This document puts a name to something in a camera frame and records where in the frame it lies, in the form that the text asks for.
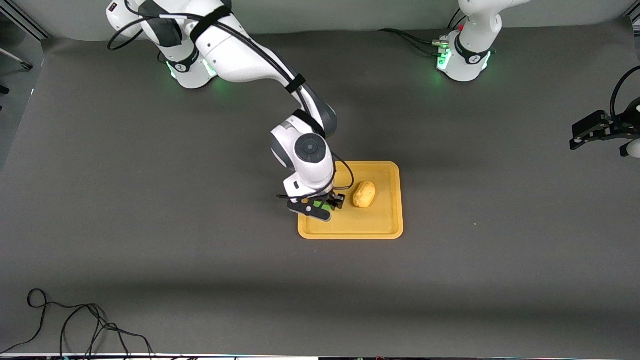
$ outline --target gray table surface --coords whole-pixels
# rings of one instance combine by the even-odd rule
[[[0,176],[2,347],[35,330],[38,286],[157,352],[640,358],[640,161],[568,149],[637,65],[628,20],[506,29],[467,84],[387,33],[257,40],[335,108],[333,150],[399,165],[404,235],[298,236],[268,138],[296,103],[275,82],[187,91],[149,42],[48,40]],[[67,314],[16,351],[57,351]]]

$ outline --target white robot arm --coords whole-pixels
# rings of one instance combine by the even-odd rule
[[[458,0],[460,9],[468,16],[462,30],[455,29],[440,38],[438,70],[451,79],[472,81],[486,68],[491,46],[502,30],[500,12],[531,0]]]
[[[182,86],[198,88],[215,75],[234,83],[273,79],[301,104],[271,131],[271,151],[294,171],[284,181],[287,195],[281,197],[289,200],[291,211],[329,221],[328,210],[344,202],[344,196],[333,192],[335,167],[325,140],[337,128],[333,109],[281,57],[253,41],[221,0],[136,1],[112,1],[109,22],[129,37],[144,32]]]

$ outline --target green light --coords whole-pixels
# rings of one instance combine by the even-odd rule
[[[451,50],[447,49],[446,52],[444,52],[444,54],[440,55],[440,59],[438,60],[438,68],[440,70],[446,70],[450,59],[451,59]]]
[[[171,65],[169,65],[169,62],[166,62],[166,66],[169,68],[169,71],[171,71],[171,77],[174,79],[177,79],[175,77],[175,74],[173,73],[173,68],[171,68]]]
[[[322,204],[322,202],[320,201],[314,201],[314,207],[315,208],[320,208],[320,205],[322,205],[322,210],[327,210],[327,211],[333,211],[333,209],[331,208],[331,206],[329,204]]]
[[[206,59],[202,59],[202,63],[204,64],[204,67],[207,68],[207,72],[209,73],[210,77],[214,77],[216,74],[216,71],[211,67],[211,65],[209,65],[209,62]]]
[[[486,69],[486,67],[489,65],[489,58],[491,57],[491,51],[489,51],[489,53],[486,56],[486,61],[484,62],[484,65],[482,66],[482,69]]]

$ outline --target yellow tray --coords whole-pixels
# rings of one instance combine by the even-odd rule
[[[336,190],[346,195],[342,209],[332,212],[332,219],[323,222],[298,215],[298,232],[310,240],[394,240],[404,231],[400,170],[391,161],[348,161],[355,176],[349,190]],[[342,163],[336,163],[336,186],[346,186],[351,178]],[[376,185],[376,197],[366,209],[353,205],[352,195],[362,181]]]

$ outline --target cable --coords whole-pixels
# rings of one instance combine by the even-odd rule
[[[303,195],[303,196],[288,196],[288,195],[282,195],[282,194],[278,194],[276,195],[277,198],[279,199],[287,199],[287,200],[304,200],[304,199],[310,199],[314,196],[320,195],[320,193],[322,193],[323,191],[325,191],[329,186],[331,186],[331,184],[333,184],[333,180],[335,179],[335,173],[336,173],[336,169],[335,167],[333,167],[333,175],[331,175],[331,180],[329,180],[329,183],[325,186],[323,186],[322,188],[320,188],[320,190],[314,192],[314,193],[310,193],[307,195]]]
[[[117,31],[113,37],[111,37],[111,39],[109,40],[109,43],[107,44],[107,47],[109,48],[109,50],[117,50],[117,49],[121,49],[123,47],[125,47],[126,45],[128,45],[128,43],[130,43],[131,41],[129,41],[127,44],[121,45],[117,48],[111,49],[111,44],[113,43],[114,39],[116,37],[118,37],[120,34],[122,34],[123,31],[125,31],[126,29],[130,28],[131,26],[135,25],[135,24],[139,24],[143,21],[147,21],[149,19],[188,19],[188,20],[195,20],[195,21],[201,21],[202,19],[204,19],[203,16],[200,15],[195,15],[195,14],[189,14],[189,13],[173,13],[173,14],[167,14],[167,15],[150,15],[150,14],[144,14],[144,13],[140,13],[140,12],[135,12],[133,9],[131,9],[131,7],[129,6],[129,3],[127,0],[125,0],[125,5],[127,7],[127,9],[132,12],[133,14],[142,16],[142,19],[138,19],[128,25],[126,25],[124,28],[122,28],[120,31]],[[286,80],[288,80],[289,82],[293,81],[293,76],[290,76],[289,73],[287,73],[287,71],[285,71],[280,64],[278,64],[274,59],[272,59],[272,57],[270,57],[267,53],[264,52],[264,50],[262,48],[260,48],[255,42],[253,42],[252,39],[244,36],[243,34],[241,34],[240,32],[236,31],[234,28],[231,28],[230,26],[226,25],[226,24],[222,24],[219,21],[214,23],[212,26],[214,26],[215,28],[218,28],[226,33],[228,33],[229,35],[232,35],[233,37],[235,37],[236,39],[238,39],[239,41],[241,41],[242,43],[244,43],[245,45],[247,45],[250,49],[252,49],[255,53],[257,53],[264,61],[266,61],[268,64],[270,64],[283,78],[285,78]],[[425,40],[419,39],[417,37],[414,37],[411,34],[405,33],[405,36],[412,38],[418,42],[422,42],[425,44],[430,44],[430,42],[427,42]],[[418,49],[419,51],[426,53],[426,54],[431,54],[431,53],[427,53],[424,50],[420,49],[419,47],[417,47],[415,44],[411,43],[410,44],[412,46],[414,46],[416,49]],[[300,103],[302,103],[303,109],[305,110],[305,112],[309,113],[309,107],[307,102],[305,101],[305,98],[302,96],[302,92],[300,90],[300,88],[296,89],[296,95],[300,98]],[[339,157],[337,157],[341,162],[343,162],[343,164],[345,164],[345,166],[347,166],[347,169],[349,170],[349,173],[351,174],[351,184],[349,185],[348,188],[351,188],[353,186],[353,183],[355,182],[355,178],[353,175],[353,171],[351,171],[351,168],[349,167],[349,165],[347,165],[347,163],[343,160],[341,160]],[[281,198],[281,199],[290,199],[290,200],[301,200],[301,199],[307,199],[309,197],[313,197],[316,195],[319,195],[321,192],[324,191],[324,189],[326,189],[327,187],[329,187],[332,183],[333,180],[335,179],[335,168],[333,171],[333,175],[331,178],[331,181],[322,189],[316,191],[315,193],[312,193],[310,195],[305,195],[303,197],[288,197],[286,195],[277,195],[277,197]]]
[[[463,16],[463,17],[462,17],[462,19],[458,20],[458,22],[453,26],[453,28],[454,28],[454,29],[455,29],[455,28],[457,28],[457,27],[458,27],[458,25],[460,25],[460,23],[462,22],[462,20],[466,19],[467,17],[468,17],[468,16],[466,16],[466,15],[465,15],[465,16]]]
[[[456,16],[458,16],[458,14],[462,11],[461,8],[458,8],[458,11],[453,14],[453,16],[451,17],[451,20],[449,21],[449,25],[447,25],[447,29],[451,29],[451,24],[453,24],[453,20],[456,19]]]
[[[421,44],[426,44],[426,45],[431,45],[431,42],[428,40],[423,40],[419,37],[415,37],[409,33],[407,33],[406,31],[402,31],[402,30],[398,30],[398,29],[390,29],[390,28],[384,28],[384,29],[380,29],[378,31],[382,31],[384,33],[393,33],[393,34],[397,34],[400,35],[402,37],[408,37],[411,40],[415,41],[415,42],[419,42]]]
[[[123,44],[120,44],[119,46],[116,46],[116,47],[111,47],[111,45],[113,45],[113,42],[116,40],[116,38],[118,38],[123,32],[127,31],[127,29],[129,29],[131,26],[134,26],[134,25],[139,24],[141,22],[145,22],[147,20],[148,19],[146,19],[146,18],[135,20],[135,21],[130,22],[130,23],[126,24],[125,26],[123,26],[122,29],[116,31],[116,33],[113,34],[113,36],[109,39],[109,42],[107,43],[107,49],[109,49],[109,51],[116,51],[116,50],[120,50],[123,47],[131,44],[131,42],[133,42],[133,40],[136,40],[138,38],[138,36],[140,36],[142,34],[142,30],[140,30],[132,38],[130,38],[127,41],[125,41]]]
[[[425,40],[419,39],[411,34],[405,33],[404,31],[400,31],[400,30],[396,30],[396,29],[380,29],[378,31],[382,31],[384,33],[392,33],[392,34],[396,34],[398,36],[400,36],[404,41],[406,41],[409,45],[411,45],[414,49],[420,51],[423,54],[427,54],[427,55],[433,55],[433,53],[424,50],[423,48],[419,47],[417,44],[414,44],[410,39],[417,39],[416,41],[419,40],[420,43],[422,44],[431,44],[431,42],[427,42]]]
[[[113,41],[118,36],[120,36],[120,34],[122,34],[126,29],[130,28],[131,26],[133,26],[135,24],[139,24],[141,22],[145,22],[145,21],[150,20],[150,19],[186,19],[186,20],[195,20],[195,21],[201,21],[202,19],[204,19],[204,16],[195,15],[195,14],[191,14],[191,13],[171,13],[171,14],[162,14],[162,15],[145,14],[145,13],[136,12],[133,9],[131,9],[131,7],[129,6],[128,1],[125,1],[125,5],[126,5],[127,9],[130,12],[132,12],[135,15],[142,16],[143,18],[142,19],[138,19],[136,21],[133,21],[133,22],[127,24],[122,29],[117,31],[111,37],[111,39],[109,39],[109,42],[107,43],[107,48],[109,50],[111,50],[111,51],[116,51],[116,50],[119,50],[119,49],[129,45],[135,38],[138,37],[138,35],[140,35],[142,30],[134,38],[132,38],[131,40],[127,41],[126,43],[124,43],[124,44],[122,44],[122,45],[120,45],[120,46],[118,46],[116,48],[113,48],[113,49],[111,48],[111,44],[113,43]],[[260,55],[260,57],[262,57],[263,60],[267,61],[274,69],[276,69],[276,71],[278,71],[278,73],[283,78],[287,79],[289,82],[293,81],[293,78],[291,76],[289,76],[288,73],[279,64],[277,64],[277,62],[275,62],[270,56],[268,56],[259,46],[257,46],[249,38],[246,38],[244,35],[242,35],[241,33],[237,32],[234,28],[231,28],[231,27],[229,27],[229,26],[227,26],[225,24],[222,24],[220,22],[217,22],[217,23],[213,24],[213,26],[218,28],[218,29],[223,30],[224,32],[228,33],[229,35],[232,35],[236,39],[242,41],[250,49],[252,49],[258,55]],[[300,91],[300,88],[298,88],[296,90],[296,95],[298,95],[298,97],[300,98],[300,102],[302,103],[302,106],[303,106],[305,112],[309,113],[308,104],[304,100],[304,97],[302,96],[302,92]]]
[[[353,175],[353,171],[351,170],[351,167],[347,164],[346,161],[344,161],[340,156],[338,156],[338,154],[336,154],[335,152],[331,152],[333,154],[333,157],[338,159],[342,164],[344,164],[344,166],[347,168],[347,170],[349,170],[349,174],[351,174],[351,184],[349,184],[349,186],[341,186],[339,188],[334,188],[336,190],[349,190],[350,188],[353,187],[353,185],[356,182],[356,178]]]
[[[32,296],[35,293],[39,293],[42,295],[42,298],[44,300],[44,302],[42,303],[42,305],[34,305],[31,301]],[[4,354],[5,352],[9,352],[13,349],[15,349],[16,347],[19,347],[21,345],[25,345],[28,344],[30,342],[32,342],[35,338],[38,337],[38,335],[40,334],[40,331],[42,331],[42,326],[44,324],[44,318],[45,315],[47,313],[47,308],[50,305],[55,305],[58,307],[62,307],[63,309],[74,309],[73,312],[71,313],[71,315],[69,315],[67,317],[67,319],[65,320],[64,324],[62,325],[62,330],[60,331],[60,344],[59,344],[59,351],[60,351],[60,357],[64,358],[63,355],[63,342],[65,341],[65,333],[67,331],[67,325],[69,323],[69,321],[71,321],[71,319],[78,314],[78,312],[80,312],[83,309],[87,309],[89,311],[89,313],[96,319],[96,326],[95,326],[95,330],[93,331],[93,336],[92,336],[92,340],[91,343],[89,344],[89,347],[87,348],[87,351],[84,353],[84,357],[88,357],[91,358],[92,354],[93,354],[93,347],[95,345],[95,342],[98,340],[98,337],[100,336],[100,333],[103,330],[107,330],[107,331],[113,331],[115,333],[118,334],[118,337],[120,339],[120,344],[122,345],[122,348],[124,349],[124,351],[127,353],[127,357],[129,357],[131,355],[131,352],[129,351],[129,349],[127,348],[127,345],[124,342],[124,339],[122,337],[122,335],[127,335],[127,336],[132,336],[132,337],[137,337],[137,338],[141,338],[144,340],[146,346],[147,346],[147,350],[149,352],[149,358],[151,359],[152,354],[154,353],[151,344],[149,343],[148,339],[142,335],[139,334],[135,334],[133,332],[129,332],[129,331],[125,331],[120,329],[115,323],[113,322],[108,322],[106,320],[106,313],[104,312],[103,308],[101,308],[98,304],[79,304],[79,305],[64,305],[64,304],[60,304],[59,302],[55,302],[55,301],[49,301],[49,299],[47,299],[47,294],[44,292],[44,290],[42,289],[32,289],[31,291],[29,291],[29,293],[27,294],[27,305],[33,309],[40,309],[42,308],[42,314],[40,315],[40,325],[38,326],[38,330],[36,331],[36,333],[31,337],[31,339],[24,341],[22,343],[18,343],[15,344],[14,346],[6,349],[5,351],[0,352],[0,354]]]
[[[337,158],[341,163],[344,164],[344,166],[347,167],[347,170],[349,170],[349,173],[351,174],[351,184],[349,186],[346,187],[342,187],[342,188],[334,188],[336,190],[348,190],[350,188],[353,187],[353,185],[355,184],[355,176],[353,175],[353,171],[351,170],[351,167],[349,165],[347,165],[347,163],[340,158],[340,156],[337,156],[335,152],[331,152],[331,155],[334,158]],[[314,193],[310,193],[307,195],[302,195],[302,196],[287,196],[287,195],[276,195],[276,197],[278,197],[279,199],[288,199],[288,200],[304,200],[304,199],[310,199],[314,196],[320,195],[320,193],[322,193],[323,191],[325,191],[329,186],[331,186],[331,184],[333,184],[333,180],[335,180],[335,173],[337,172],[337,170],[335,169],[335,166],[333,167],[333,175],[331,176],[331,180],[329,181],[329,183],[325,186],[323,186],[322,188],[320,188],[320,190],[314,192]]]
[[[627,73],[624,74],[622,78],[620,78],[620,80],[618,81],[618,84],[613,89],[613,94],[611,94],[611,103],[609,105],[609,111],[611,112],[611,120],[618,127],[621,127],[620,119],[618,118],[618,114],[616,114],[616,100],[618,99],[618,93],[620,92],[620,88],[622,88],[622,85],[629,78],[629,76],[631,76],[633,73],[635,73],[638,70],[640,70],[640,66],[636,66],[633,69],[627,71]]]

